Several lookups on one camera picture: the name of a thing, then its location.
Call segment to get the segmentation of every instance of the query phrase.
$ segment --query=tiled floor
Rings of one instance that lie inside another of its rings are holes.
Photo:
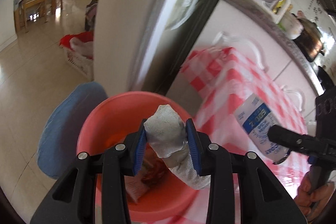
[[[91,0],[63,0],[63,10],[29,24],[0,52],[0,186],[29,223],[54,183],[38,168],[37,144],[49,115],[86,78],[66,64],[58,41],[84,31]]]

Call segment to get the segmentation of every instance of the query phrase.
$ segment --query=white plastic bag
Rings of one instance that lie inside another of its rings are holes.
[[[82,42],[80,39],[77,37],[73,37],[70,39],[70,47],[77,53],[88,57],[88,58],[93,58],[93,41],[89,42]]]

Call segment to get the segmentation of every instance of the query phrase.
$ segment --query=gray rag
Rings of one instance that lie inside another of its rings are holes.
[[[144,126],[149,145],[174,175],[193,189],[210,187],[210,176],[200,177],[193,167],[184,123],[170,105],[160,105]]]

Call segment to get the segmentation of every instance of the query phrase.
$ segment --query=kitchen counter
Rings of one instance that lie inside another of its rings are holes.
[[[302,54],[297,45],[280,30],[280,28],[273,23],[269,16],[263,12],[253,1],[251,0],[224,0],[230,5],[234,6],[255,23],[262,27],[292,58],[296,65],[300,68],[305,78],[313,88],[315,95],[321,95],[324,93],[320,82],[314,73],[310,63]]]

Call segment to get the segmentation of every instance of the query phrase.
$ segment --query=white refrigerator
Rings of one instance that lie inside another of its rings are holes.
[[[94,78],[112,96],[160,85],[202,0],[99,0]]]

